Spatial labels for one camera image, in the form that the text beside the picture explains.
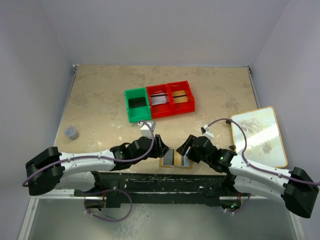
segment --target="tabletop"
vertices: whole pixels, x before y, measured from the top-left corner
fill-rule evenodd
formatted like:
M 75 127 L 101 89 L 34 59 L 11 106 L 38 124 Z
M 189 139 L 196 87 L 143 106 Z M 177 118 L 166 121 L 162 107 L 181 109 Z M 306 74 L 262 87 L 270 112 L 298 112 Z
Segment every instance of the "tabletop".
M 190 134 L 201 135 L 201 127 L 219 118 L 257 109 L 246 67 L 80 65 L 61 119 L 55 145 L 60 152 L 100 152 L 141 137 L 140 127 L 129 123 L 124 91 L 178 81 L 188 81 L 195 99 L 195 112 L 157 118 L 155 134 L 172 148 L 181 146 Z M 75 126 L 76 140 L 64 129 Z M 233 145 L 229 124 L 211 127 L 212 143 L 218 148 Z M 149 158 L 123 170 L 153 174 L 215 174 L 205 163 L 192 169 L 159 167 Z

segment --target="purple cable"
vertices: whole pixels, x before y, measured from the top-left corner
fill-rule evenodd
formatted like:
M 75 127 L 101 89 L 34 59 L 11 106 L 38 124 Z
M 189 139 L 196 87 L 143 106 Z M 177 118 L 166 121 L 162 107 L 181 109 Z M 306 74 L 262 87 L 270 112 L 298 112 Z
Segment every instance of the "purple cable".
M 116 159 L 116 158 L 112 158 L 112 157 L 108 157 L 108 156 L 98 156 L 98 155 L 74 156 L 74 157 L 62 159 L 62 160 L 50 163 L 50 164 L 40 168 L 39 170 L 35 171 L 34 173 L 32 173 L 30 176 L 27 177 L 26 180 L 23 181 L 22 187 L 25 187 L 25 188 L 28 187 L 27 182 L 29 182 L 32 178 L 34 178 L 39 173 L 42 173 L 43 171 L 45 171 L 48 168 L 51 168 L 57 164 L 62 164 L 62 163 L 68 162 L 68 161 L 74 161 L 74 160 L 79 160 L 79 159 L 91 159 L 91 158 L 99 159 L 100 158 L 100 159 L 111 160 L 111 161 L 120 162 L 120 163 L 131 163 L 131 162 L 135 162 L 135 161 L 139 161 L 140 159 L 143 159 L 145 156 L 147 156 L 151 152 L 151 150 L 154 146 L 154 143 L 155 143 L 155 136 L 154 136 L 154 131 L 151 129 L 151 127 L 149 126 L 149 124 L 147 124 L 146 121 L 139 121 L 139 123 L 144 123 L 149 128 L 150 133 L 151 133 L 151 144 L 150 144 L 149 149 L 145 152 L 145 154 L 138 156 L 136 158 L 133 158 L 133 159 L 126 159 L 126 160 Z
M 128 199 L 129 199 L 129 201 L 130 201 L 130 210 L 129 210 L 129 212 L 128 212 L 125 216 L 123 216 L 123 217 L 121 217 L 121 218 L 119 218 L 119 219 L 107 219 L 107 218 L 105 218 L 105 217 L 98 216 L 98 215 L 92 213 L 92 212 L 88 209 L 88 207 L 86 206 L 86 201 L 83 202 L 85 211 L 86 211 L 88 214 L 90 214 L 91 216 L 93 216 L 93 217 L 95 217 L 95 218 L 97 218 L 97 219 L 100 219 L 100 220 L 109 222 L 109 223 L 118 223 L 118 222 L 121 222 L 121 221 L 125 220 L 125 219 L 130 215 L 130 213 L 131 213 L 131 211 L 132 211 L 132 208 L 133 208 L 132 199 L 131 199 L 131 197 L 129 196 L 129 194 L 126 193 L 125 191 L 122 191 L 122 190 L 120 190 L 120 189 L 108 189 L 108 190 L 103 190 L 103 191 L 98 191 L 98 192 L 90 192 L 90 193 L 83 192 L 83 193 L 84 193 L 84 194 L 87 194 L 88 196 L 92 196 L 92 195 L 104 194 L 104 193 L 114 192 L 114 191 L 118 191 L 118 192 L 120 192 L 120 193 L 123 193 L 124 195 L 126 195 L 126 196 L 128 197 Z
M 247 158 L 245 157 L 245 151 L 247 150 L 247 137 L 246 137 L 246 134 L 244 132 L 244 130 L 242 129 L 242 127 L 236 123 L 235 121 L 233 121 L 232 119 L 230 118 L 220 118 L 220 119 L 217 119 L 213 122 L 211 122 L 210 124 L 208 124 L 208 127 L 210 127 L 211 125 L 219 122 L 219 121 L 230 121 L 231 123 L 235 124 L 239 130 L 241 131 L 242 135 L 243 135 L 243 138 L 244 138 L 244 148 L 241 152 L 241 156 L 242 156 L 242 159 L 243 161 L 251 168 L 255 169 L 255 170 L 258 170 L 260 172 L 263 172 L 263 173 L 266 173 L 266 174 L 271 174 L 271 175 L 275 175 L 279 178 L 285 178 L 285 179 L 288 179 L 288 180 L 291 180 L 291 181 L 294 181 L 294 182 L 297 182 L 297 183 L 300 183 L 300 184 L 307 184 L 307 185 L 313 185 L 313 186 L 320 186 L 320 182 L 313 182 L 313 181 L 303 181 L 303 180 L 299 180 L 299 179 L 296 179 L 294 177 L 291 177 L 291 176 L 285 176 L 283 174 L 278 174 L 278 172 L 274 172 L 274 171 L 269 171 L 269 170 L 265 170 L 265 169 L 262 169 L 262 168 L 259 168 L 257 166 L 254 166 L 252 165 L 250 162 L 248 162 Z

